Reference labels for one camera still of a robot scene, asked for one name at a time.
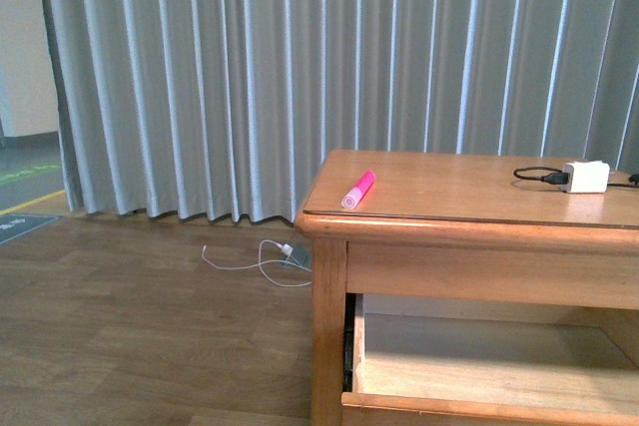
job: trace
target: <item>pink highlighter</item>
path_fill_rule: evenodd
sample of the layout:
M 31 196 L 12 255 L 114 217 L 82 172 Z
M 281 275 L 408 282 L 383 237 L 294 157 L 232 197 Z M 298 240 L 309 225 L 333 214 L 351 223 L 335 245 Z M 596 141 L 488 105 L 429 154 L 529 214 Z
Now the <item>pink highlighter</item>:
M 350 189 L 350 192 L 346 194 L 341 201 L 341 206 L 345 209 L 354 209 L 357 207 L 363 196 L 366 195 L 366 192 L 368 192 L 374 183 L 375 173 L 372 170 L 369 170 L 361 176 L 359 182 L 357 182 L 355 186 Z

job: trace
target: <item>white cable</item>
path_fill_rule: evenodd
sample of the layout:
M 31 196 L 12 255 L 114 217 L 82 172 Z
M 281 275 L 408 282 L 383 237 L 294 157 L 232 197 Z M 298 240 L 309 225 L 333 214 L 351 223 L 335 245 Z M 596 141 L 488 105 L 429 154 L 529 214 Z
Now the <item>white cable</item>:
M 202 259 L 206 263 L 208 263 L 210 266 L 212 266 L 213 268 L 226 270 L 226 271 L 258 268 L 260 270 L 260 273 L 262 274 L 262 276 L 264 278 L 266 278 L 272 284 L 274 284 L 276 286 L 281 286 L 281 287 L 284 287 L 284 288 L 296 288 L 296 287 L 300 287 L 300 286 L 309 286 L 311 284 L 310 281 L 307 281 L 305 283 L 300 283 L 300 284 L 283 284 L 283 283 L 279 283 L 279 282 L 275 281 L 270 276 L 268 276 L 267 273 L 264 271 L 264 268 L 263 268 L 263 265 L 268 264 L 268 263 L 288 264 L 290 266 L 294 266 L 295 268 L 303 269 L 304 271 L 311 271 L 311 270 L 309 268 L 305 268 L 304 266 L 300 265 L 297 261 L 295 261 L 294 258 L 291 258 L 293 261 L 290 261 L 288 259 L 267 259 L 267 260 L 262 261 L 262 249 L 263 249 L 265 243 L 273 244 L 277 248 L 279 248 L 280 250 L 283 250 L 285 248 L 283 245 L 277 243 L 276 241 L 272 241 L 270 239 L 263 239 L 260 242 L 260 247 L 258 248 L 258 262 L 257 263 L 250 264 L 248 266 L 217 266 L 216 264 L 214 264 L 212 261 L 208 260 L 205 257 L 205 252 L 207 250 L 207 246 L 204 245 L 202 247 Z

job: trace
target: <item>curtain fold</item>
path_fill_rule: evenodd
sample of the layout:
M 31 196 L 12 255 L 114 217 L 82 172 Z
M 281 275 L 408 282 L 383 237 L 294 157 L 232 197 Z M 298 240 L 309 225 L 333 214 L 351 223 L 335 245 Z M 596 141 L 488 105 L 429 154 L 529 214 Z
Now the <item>curtain fold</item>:
M 639 0 L 47 0 L 70 202 L 293 219 L 332 149 L 639 170 Z

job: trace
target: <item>power adapter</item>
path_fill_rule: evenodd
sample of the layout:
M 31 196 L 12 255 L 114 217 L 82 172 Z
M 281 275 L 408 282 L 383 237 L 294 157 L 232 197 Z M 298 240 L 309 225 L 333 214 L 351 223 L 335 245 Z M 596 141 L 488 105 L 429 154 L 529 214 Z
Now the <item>power adapter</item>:
M 610 166 L 601 161 L 570 162 L 563 166 L 568 183 L 561 189 L 568 194 L 603 194 L 608 187 Z

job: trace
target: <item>yellow floor marking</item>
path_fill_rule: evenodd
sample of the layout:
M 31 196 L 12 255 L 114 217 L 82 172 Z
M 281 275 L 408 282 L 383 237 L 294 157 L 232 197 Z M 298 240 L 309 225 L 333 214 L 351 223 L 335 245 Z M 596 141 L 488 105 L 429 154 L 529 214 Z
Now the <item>yellow floor marking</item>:
M 59 196 L 59 195 L 61 195 L 63 193 L 64 193 L 64 190 L 61 190 L 61 191 L 55 192 L 53 194 L 45 195 L 44 197 L 40 197 L 39 199 L 31 200 L 29 202 L 25 202 L 24 204 L 16 205 L 15 207 L 11 207 L 10 209 L 1 210 L 0 214 L 13 213 L 13 212 L 16 212 L 17 210 L 21 210 L 21 209 L 24 209 L 24 208 L 29 207 L 31 205 L 38 204 L 39 202 L 43 202 L 44 200 L 48 200 L 48 199 L 52 199 L 53 197 L 57 197 L 57 196 Z

